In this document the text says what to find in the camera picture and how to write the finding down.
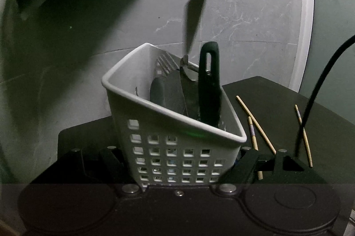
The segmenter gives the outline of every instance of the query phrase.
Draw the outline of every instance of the square hole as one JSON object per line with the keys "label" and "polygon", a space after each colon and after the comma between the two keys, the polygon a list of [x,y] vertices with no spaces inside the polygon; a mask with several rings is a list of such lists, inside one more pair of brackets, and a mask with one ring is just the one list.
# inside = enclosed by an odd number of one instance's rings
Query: square hole
{"label": "square hole", "polygon": [[139,134],[132,134],[132,135],[131,135],[131,142],[132,142],[132,143],[141,143],[141,142],[142,142],[141,135],[139,135]]}
{"label": "square hole", "polygon": [[143,155],[143,148],[142,147],[133,147],[133,153],[137,155]]}
{"label": "square hole", "polygon": [[192,160],[184,160],[182,163],[184,167],[192,167]]}
{"label": "square hole", "polygon": [[178,139],[174,136],[166,137],[166,144],[167,145],[176,145],[178,143]]}
{"label": "square hole", "polygon": [[176,169],[169,168],[168,169],[168,175],[176,175]]}
{"label": "square hole", "polygon": [[144,158],[137,158],[136,159],[136,163],[139,165],[145,165],[146,164],[146,160]]}
{"label": "square hole", "polygon": [[210,149],[202,149],[201,150],[201,157],[209,157],[210,156]]}
{"label": "square hole", "polygon": [[208,160],[200,160],[198,163],[199,167],[207,167],[208,166]]}
{"label": "square hole", "polygon": [[148,136],[148,143],[157,145],[159,144],[159,136],[158,135],[149,135]]}
{"label": "square hole", "polygon": [[153,168],[152,171],[153,171],[153,174],[161,174],[162,173],[161,168]]}
{"label": "square hole", "polygon": [[154,166],[160,166],[160,159],[152,159],[152,165]]}
{"label": "square hole", "polygon": [[224,162],[225,162],[224,159],[217,159],[217,160],[214,162],[214,166],[215,166],[215,167],[223,166],[223,165],[224,165]]}
{"label": "square hole", "polygon": [[214,183],[214,182],[217,182],[218,181],[218,177],[211,177],[209,182],[210,183]]}
{"label": "square hole", "polygon": [[139,173],[148,173],[147,167],[138,167],[138,172]]}
{"label": "square hole", "polygon": [[174,159],[168,159],[168,160],[166,161],[166,164],[167,164],[168,166],[176,166],[177,161],[174,160]]}
{"label": "square hole", "polygon": [[160,155],[160,149],[159,148],[150,148],[149,149],[149,154],[152,156],[159,156]]}
{"label": "square hole", "polygon": [[193,149],[185,149],[183,151],[183,156],[184,157],[193,157]]}
{"label": "square hole", "polygon": [[198,169],[197,175],[206,175],[207,170],[206,169]]}
{"label": "square hole", "polygon": [[177,149],[167,149],[166,150],[166,155],[167,156],[176,157],[177,154],[178,154],[178,150]]}
{"label": "square hole", "polygon": [[155,182],[162,182],[162,181],[163,181],[163,177],[161,177],[161,176],[154,176],[154,181],[155,181]]}
{"label": "square hole", "polygon": [[182,174],[183,174],[183,175],[191,175],[191,169],[184,169],[184,170],[182,171]]}
{"label": "square hole", "polygon": [[133,119],[128,120],[128,129],[139,130],[138,120],[133,120]]}
{"label": "square hole", "polygon": [[212,175],[219,175],[221,174],[221,169],[213,169],[212,170]]}

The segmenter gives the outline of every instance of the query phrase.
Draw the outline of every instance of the basket rim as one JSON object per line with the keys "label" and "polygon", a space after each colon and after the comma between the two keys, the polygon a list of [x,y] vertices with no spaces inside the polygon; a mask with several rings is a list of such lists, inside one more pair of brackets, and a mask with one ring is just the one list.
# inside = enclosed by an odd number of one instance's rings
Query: basket rim
{"label": "basket rim", "polygon": [[221,86],[221,91],[222,93],[224,94],[224,96],[226,97],[227,99],[227,102],[228,102],[228,105],[233,113],[233,116],[234,118],[236,119],[236,124],[241,132],[241,136],[238,136],[238,135],[235,135],[235,134],[232,134],[232,133],[229,133],[227,131],[224,131],[224,130],[221,130],[219,128],[216,128],[216,127],[213,127],[213,126],[210,126],[208,124],[205,124],[203,122],[200,122],[200,121],[197,121],[195,119],[191,119],[187,116],[184,116],[182,114],[179,114],[177,112],[174,112],[174,111],[171,111],[167,108],[164,108],[164,107],[161,107],[157,104],[154,104],[148,100],[145,100],[143,98],[140,98],[132,93],[129,93],[127,91],[124,91],[123,89],[121,88],[118,88],[117,86],[113,85],[110,83],[110,78],[112,77],[112,75],[120,68],[120,66],[122,66],[126,61],[128,61],[132,54],[137,52],[138,50],[141,50],[141,49],[144,49],[146,46],[153,46],[155,48],[158,48],[160,49],[159,47],[153,45],[153,44],[150,44],[150,43],[144,43],[142,45],[140,45],[139,47],[135,48],[134,50],[132,50],[131,52],[129,52],[125,57],[123,57],[118,63],[116,63],[101,79],[101,84],[102,86],[104,86],[107,90],[113,92],[113,93],[116,93],[124,98],[127,98],[137,104],[140,104],[148,109],[151,109],[155,112],[158,112],[158,113],[161,113],[169,118],[174,118],[175,120],[178,120],[180,122],[183,122],[187,125],[192,125],[194,126],[195,128],[198,128],[198,129],[202,129],[202,130],[205,130],[209,133],[212,133],[212,134],[216,134],[218,136],[221,136],[223,138],[225,138],[226,140],[232,140],[233,142],[237,142],[237,143],[245,143],[246,140],[247,140],[247,136],[246,136],[246,133],[244,131],[244,128],[233,108],[233,106],[231,105],[225,91],[223,90],[222,86]]}

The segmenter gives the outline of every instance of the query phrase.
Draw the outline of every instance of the gray wall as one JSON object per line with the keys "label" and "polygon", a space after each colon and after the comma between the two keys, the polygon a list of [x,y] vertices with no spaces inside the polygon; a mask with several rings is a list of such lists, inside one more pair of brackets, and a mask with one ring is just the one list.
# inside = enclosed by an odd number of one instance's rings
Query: gray wall
{"label": "gray wall", "polygon": [[[314,23],[300,93],[309,97],[335,50],[355,34],[355,0],[315,0]],[[316,102],[355,124],[355,45],[338,60]]]}
{"label": "gray wall", "polygon": [[[188,2],[47,0],[22,21],[0,0],[0,165],[27,183],[56,160],[61,130],[109,116],[101,77],[133,48],[182,56]],[[214,40],[222,84],[263,76],[288,86],[300,14],[301,0],[206,0],[190,59]]]}

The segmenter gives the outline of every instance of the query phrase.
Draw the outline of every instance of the black knife handle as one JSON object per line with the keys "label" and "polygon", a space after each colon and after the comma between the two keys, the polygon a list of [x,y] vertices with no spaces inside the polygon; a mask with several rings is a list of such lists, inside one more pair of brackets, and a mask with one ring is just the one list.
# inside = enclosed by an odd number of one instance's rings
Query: black knife handle
{"label": "black knife handle", "polygon": [[[207,54],[211,55],[211,71],[207,71]],[[221,109],[217,42],[207,42],[201,48],[198,69],[198,101],[201,122],[217,127]]]}

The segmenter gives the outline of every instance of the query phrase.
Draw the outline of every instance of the metal bolt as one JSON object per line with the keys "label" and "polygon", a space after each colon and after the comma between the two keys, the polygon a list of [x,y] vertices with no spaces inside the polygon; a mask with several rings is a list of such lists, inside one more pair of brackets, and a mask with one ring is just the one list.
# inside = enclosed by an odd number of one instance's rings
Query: metal bolt
{"label": "metal bolt", "polygon": [[175,194],[176,196],[181,197],[181,196],[184,195],[184,192],[183,192],[182,190],[175,190],[175,191],[174,191],[174,194]]}
{"label": "metal bolt", "polygon": [[233,193],[237,190],[237,187],[233,184],[221,184],[218,186],[218,189],[223,193]]}
{"label": "metal bolt", "polygon": [[125,184],[122,186],[122,191],[127,194],[133,194],[139,191],[139,187],[136,184]]}

